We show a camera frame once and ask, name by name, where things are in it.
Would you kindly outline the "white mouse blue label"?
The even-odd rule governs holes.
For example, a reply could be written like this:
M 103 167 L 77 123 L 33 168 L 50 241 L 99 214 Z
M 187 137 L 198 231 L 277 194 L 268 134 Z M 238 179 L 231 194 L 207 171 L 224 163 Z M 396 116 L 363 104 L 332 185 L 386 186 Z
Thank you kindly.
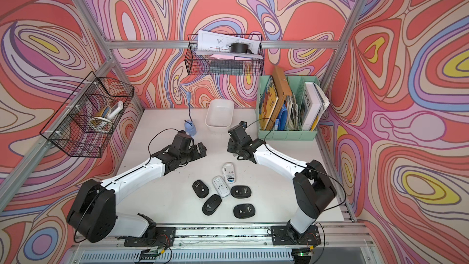
M 236 182 L 235 166 L 232 162 L 227 162 L 222 166 L 222 174 L 227 183 Z

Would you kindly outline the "white storage box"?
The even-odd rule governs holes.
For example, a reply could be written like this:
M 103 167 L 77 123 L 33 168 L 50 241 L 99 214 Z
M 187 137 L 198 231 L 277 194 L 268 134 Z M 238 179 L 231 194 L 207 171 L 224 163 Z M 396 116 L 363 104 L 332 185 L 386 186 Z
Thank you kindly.
M 205 118 L 207 128 L 216 133 L 227 132 L 232 124 L 235 104 L 231 100 L 213 100 Z

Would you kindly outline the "white mouse underside up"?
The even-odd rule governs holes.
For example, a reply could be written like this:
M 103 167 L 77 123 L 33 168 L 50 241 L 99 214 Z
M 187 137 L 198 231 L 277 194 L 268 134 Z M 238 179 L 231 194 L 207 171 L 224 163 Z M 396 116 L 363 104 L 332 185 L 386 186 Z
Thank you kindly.
M 221 197 L 221 198 L 225 198 L 229 195 L 231 195 L 231 191 L 230 191 L 230 188 L 228 187 L 228 185 L 226 184 L 225 180 L 223 177 L 221 176 L 216 176 L 212 179 L 212 184 L 213 184 L 213 187 L 215 188 L 217 194 Z

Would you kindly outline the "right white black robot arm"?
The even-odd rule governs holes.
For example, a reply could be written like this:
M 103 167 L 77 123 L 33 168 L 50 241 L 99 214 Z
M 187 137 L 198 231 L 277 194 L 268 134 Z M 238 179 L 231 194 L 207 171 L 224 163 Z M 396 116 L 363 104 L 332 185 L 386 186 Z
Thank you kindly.
M 333 178 L 319 161 L 312 160 L 308 163 L 285 155 L 262 139 L 252 139 L 246 133 L 246 128 L 247 124 L 240 122 L 228 130 L 227 152 L 235 155 L 238 160 L 266 166 L 292 181 L 298 210 L 284 227 L 283 238 L 299 243 L 336 198 L 337 190 L 333 185 Z

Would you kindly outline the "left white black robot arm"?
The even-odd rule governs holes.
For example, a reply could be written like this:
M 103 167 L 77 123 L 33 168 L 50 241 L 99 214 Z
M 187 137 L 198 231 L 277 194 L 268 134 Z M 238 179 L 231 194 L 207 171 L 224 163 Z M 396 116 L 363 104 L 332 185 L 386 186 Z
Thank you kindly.
M 118 213 L 118 204 L 147 183 L 206 155 L 205 145 L 195 143 L 181 130 L 172 144 L 150 153 L 145 161 L 130 170 L 101 182 L 90 179 L 83 183 L 67 215 L 67 223 L 76 235 L 82 235 L 91 243 L 106 237 L 118 237 L 153 244 L 158 238 L 156 222 L 142 213 Z

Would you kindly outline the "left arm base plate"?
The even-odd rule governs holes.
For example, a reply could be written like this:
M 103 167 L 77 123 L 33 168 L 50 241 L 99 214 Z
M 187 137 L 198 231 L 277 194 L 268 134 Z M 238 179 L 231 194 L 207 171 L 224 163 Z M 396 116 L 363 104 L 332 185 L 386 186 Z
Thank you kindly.
M 155 227 L 143 234 L 141 237 L 123 237 L 124 247 L 172 247 L 175 241 L 175 227 Z

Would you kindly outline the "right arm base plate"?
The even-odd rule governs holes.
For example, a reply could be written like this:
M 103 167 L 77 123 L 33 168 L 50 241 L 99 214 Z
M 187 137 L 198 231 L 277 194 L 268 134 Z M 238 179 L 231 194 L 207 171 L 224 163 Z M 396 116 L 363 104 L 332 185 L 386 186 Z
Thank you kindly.
M 271 226 L 267 234 L 272 239 L 274 246 L 313 246 L 322 244 L 321 234 L 318 227 L 311 225 L 304 233 L 299 233 L 289 226 Z

